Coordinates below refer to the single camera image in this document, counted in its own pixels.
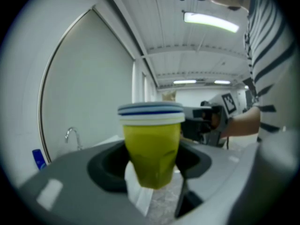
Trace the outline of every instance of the white ceiling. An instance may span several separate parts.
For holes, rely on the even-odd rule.
[[[249,77],[243,48],[247,13],[231,11],[209,1],[114,0],[129,24],[159,88],[178,79],[216,79],[233,85]],[[185,23],[183,12],[203,13],[226,19],[240,29]]]

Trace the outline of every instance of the ceiling light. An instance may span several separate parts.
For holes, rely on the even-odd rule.
[[[185,84],[185,83],[196,83],[196,80],[182,80],[182,81],[174,81],[174,84]]]
[[[226,29],[231,32],[237,32],[239,26],[221,18],[200,14],[200,13],[184,13],[184,21],[186,23],[201,23]]]
[[[230,84],[230,81],[216,80],[216,84]]]

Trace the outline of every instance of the faucet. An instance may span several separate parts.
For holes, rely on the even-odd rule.
[[[69,140],[69,134],[70,132],[74,131],[75,134],[76,134],[76,139],[77,139],[77,149],[78,150],[82,150],[82,146],[81,146],[81,142],[80,142],[80,137],[79,137],[79,133],[78,133],[78,130],[77,128],[75,127],[70,127],[68,130],[67,130],[67,133],[66,133],[66,136],[65,136],[65,143],[68,143],[68,140]]]

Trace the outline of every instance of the yellow cup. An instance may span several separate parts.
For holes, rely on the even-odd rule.
[[[172,179],[184,114],[122,116],[125,146],[142,187],[160,189]]]

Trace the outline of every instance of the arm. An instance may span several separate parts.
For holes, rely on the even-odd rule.
[[[260,125],[260,111],[254,106],[247,112],[233,117],[221,138],[229,136],[246,136],[258,133]]]

